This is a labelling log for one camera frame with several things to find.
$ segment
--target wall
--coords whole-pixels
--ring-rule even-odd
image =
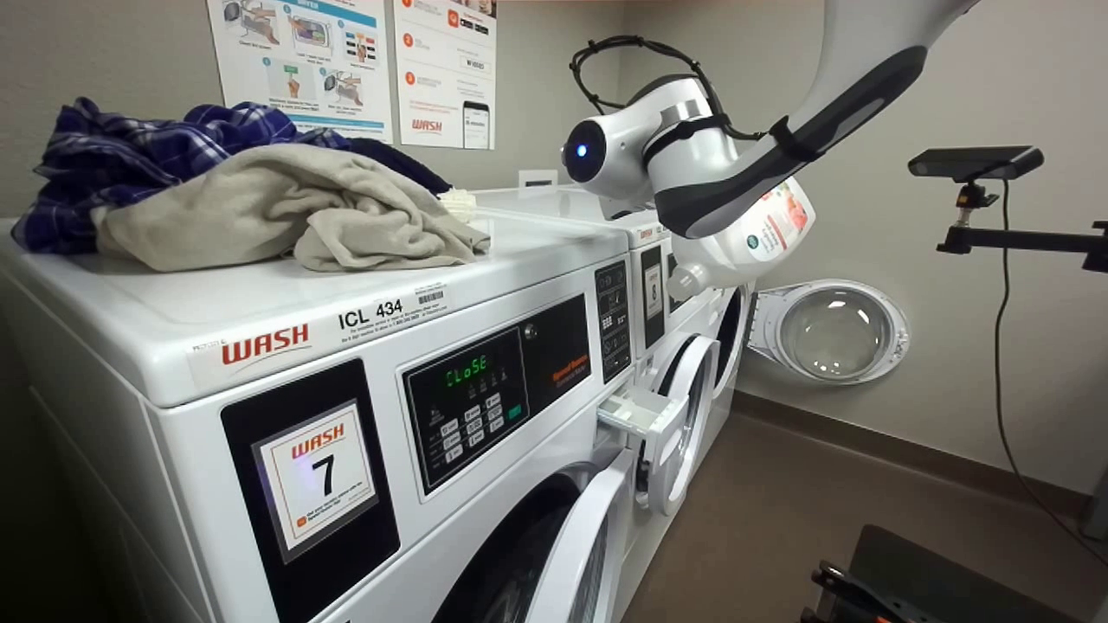
[[[464,187],[501,187],[516,182],[520,167],[559,167],[561,140],[590,112],[565,63],[581,42],[621,32],[625,0],[507,0],[498,13],[498,150],[411,150]],[[618,73],[621,63],[608,59],[597,76],[618,84]],[[0,219],[34,200],[33,167],[56,112],[73,97],[134,118],[180,118],[194,104],[222,102],[204,0],[3,0],[0,76]],[[0,435],[3,510],[20,510],[0,515],[0,594],[20,594],[34,621],[104,621],[66,486],[3,328]]]
[[[820,48],[815,0],[639,0],[629,32],[693,53],[740,128],[795,112]],[[1000,0],[966,13],[933,53],[920,84],[800,180],[820,223],[810,241],[765,284],[853,278],[885,287],[906,314],[906,363],[856,392],[804,392],[747,368],[740,392],[848,426],[890,433],[955,458],[1006,464],[990,403],[990,323],[1000,255],[939,255],[955,187],[906,175],[927,147],[1011,147],[1046,153],[1016,182],[1016,230],[1090,233],[1108,219],[1102,194],[1108,42],[1102,0]],[[625,89],[658,73],[625,66]],[[998,208],[972,224],[1000,224]],[[1020,464],[1042,481],[1090,491],[1108,459],[1108,278],[1080,255],[1016,254],[1016,300],[1006,331],[1008,433]]]

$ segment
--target white washing machine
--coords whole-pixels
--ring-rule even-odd
[[[746,337],[753,323],[753,287],[707,287],[687,300],[670,293],[670,278],[676,275],[676,260],[670,248],[670,233],[658,224],[655,210],[633,210],[618,223],[608,219],[601,200],[578,187],[545,187],[545,189],[478,189],[478,213],[501,213],[520,223],[536,223],[536,230],[618,230],[628,233],[633,247],[629,260],[629,341],[633,341],[633,369],[629,389],[647,389],[655,396],[691,396],[691,430],[687,453],[693,459],[691,476],[709,453],[715,438],[731,418],[731,398],[738,383],[738,363],[746,353]],[[715,378],[709,383],[676,389],[676,369],[693,368],[693,359],[707,363],[707,348],[715,347]],[[678,506],[658,511],[653,506],[633,506],[629,532],[628,532],[628,561],[625,583],[618,594],[618,611],[625,616],[642,578],[653,568]]]
[[[633,510],[684,497],[671,438],[715,359],[684,355],[671,398],[614,396],[628,234],[492,230],[484,260],[410,275],[0,241],[122,621],[618,621]]]

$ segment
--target towel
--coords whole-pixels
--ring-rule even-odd
[[[335,150],[259,147],[124,210],[96,208],[96,248],[148,271],[294,254],[307,271],[452,265],[489,248],[410,175]]]

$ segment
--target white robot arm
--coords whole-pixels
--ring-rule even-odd
[[[663,224],[684,240],[718,234],[898,102],[920,76],[927,46],[972,2],[828,0],[810,97],[761,140],[746,141],[728,126],[693,63],[696,76],[663,78],[628,108],[581,121],[568,135],[565,170],[608,200],[655,200]]]

